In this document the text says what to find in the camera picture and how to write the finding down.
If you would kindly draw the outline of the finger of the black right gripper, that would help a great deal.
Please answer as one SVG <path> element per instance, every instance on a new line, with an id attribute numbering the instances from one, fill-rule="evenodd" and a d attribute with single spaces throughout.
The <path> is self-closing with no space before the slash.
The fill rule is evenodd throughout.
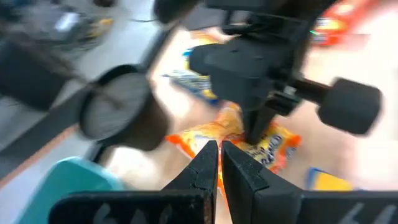
<path id="1" fill-rule="evenodd" d="M 275 111 L 269 107 L 263 107 L 257 117 L 258 139 L 261 139 L 264 133 L 269 129 L 270 123 L 275 116 Z"/>
<path id="2" fill-rule="evenodd" d="M 243 111 L 243 128 L 244 128 L 244 139 L 249 144 L 254 144 L 254 138 L 252 137 L 252 131 L 254 130 L 257 116 L 259 111 Z"/>

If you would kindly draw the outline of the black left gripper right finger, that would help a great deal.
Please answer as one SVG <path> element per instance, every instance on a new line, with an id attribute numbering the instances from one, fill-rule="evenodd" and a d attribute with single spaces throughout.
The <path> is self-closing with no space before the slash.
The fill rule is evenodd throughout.
<path id="1" fill-rule="evenodd" d="M 229 141 L 221 163 L 233 224 L 398 224 L 397 191 L 303 190 Z"/>

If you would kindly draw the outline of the orange Maruchan chicken ramen packet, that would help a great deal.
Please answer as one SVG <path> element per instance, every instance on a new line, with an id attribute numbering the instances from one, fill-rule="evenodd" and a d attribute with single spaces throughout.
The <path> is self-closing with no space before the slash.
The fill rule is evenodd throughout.
<path id="1" fill-rule="evenodd" d="M 379 0 L 337 0 L 311 30 L 313 44 L 331 46 L 342 42 L 377 5 Z"/>
<path id="2" fill-rule="evenodd" d="M 227 201 L 222 173 L 221 147 L 229 141 L 240 150 L 258 161 L 266 169 L 278 175 L 291 153 L 301 141 L 300 136 L 290 132 L 279 124 L 272 123 L 258 143 L 249 144 L 244 140 L 243 123 L 239 118 L 241 111 L 234 103 L 227 103 L 218 113 L 218 117 L 209 123 L 200 124 L 177 134 L 166 136 L 166 140 L 191 160 L 203 149 L 208 141 L 216 141 L 218 145 L 218 178 L 217 191 Z"/>

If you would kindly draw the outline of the black plant pot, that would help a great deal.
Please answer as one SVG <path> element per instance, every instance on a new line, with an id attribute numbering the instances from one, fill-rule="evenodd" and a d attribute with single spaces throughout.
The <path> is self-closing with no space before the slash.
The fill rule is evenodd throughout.
<path id="1" fill-rule="evenodd" d="M 78 112 L 80 133 L 106 146 L 152 151 L 163 141 L 169 118 L 145 73 L 119 65 L 93 82 Z"/>

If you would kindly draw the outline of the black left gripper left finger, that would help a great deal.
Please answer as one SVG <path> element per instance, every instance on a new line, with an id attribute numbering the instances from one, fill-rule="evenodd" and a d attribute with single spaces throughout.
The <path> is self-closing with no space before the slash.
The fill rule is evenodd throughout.
<path id="1" fill-rule="evenodd" d="M 49 224 L 214 224 L 218 145 L 208 141 L 162 190 L 77 192 L 51 208 Z"/>

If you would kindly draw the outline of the green plastic bin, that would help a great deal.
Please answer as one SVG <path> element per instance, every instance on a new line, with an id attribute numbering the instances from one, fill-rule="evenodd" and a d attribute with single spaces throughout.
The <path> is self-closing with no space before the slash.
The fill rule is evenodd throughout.
<path id="1" fill-rule="evenodd" d="M 52 206 L 74 192 L 123 189 L 122 181 L 99 164 L 68 157 L 47 172 L 14 224 L 47 224 Z"/>

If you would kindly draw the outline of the blue Maruchan ramen packet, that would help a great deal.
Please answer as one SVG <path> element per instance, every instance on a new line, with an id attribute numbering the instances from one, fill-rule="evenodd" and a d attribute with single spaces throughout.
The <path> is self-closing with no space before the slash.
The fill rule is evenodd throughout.
<path id="1" fill-rule="evenodd" d="M 174 85 L 182 87 L 209 105 L 217 105 L 220 100 L 211 91 L 209 76 L 191 71 L 189 69 L 188 58 L 194 47 L 206 44 L 218 44 L 219 42 L 216 37 L 209 33 L 203 31 L 190 32 L 189 45 L 181 53 L 178 65 L 170 72 L 163 74 L 162 77 L 168 78 Z"/>
<path id="2" fill-rule="evenodd" d="M 305 183 L 307 190 L 317 191 L 352 191 L 356 187 L 347 180 L 312 167 L 308 170 Z"/>

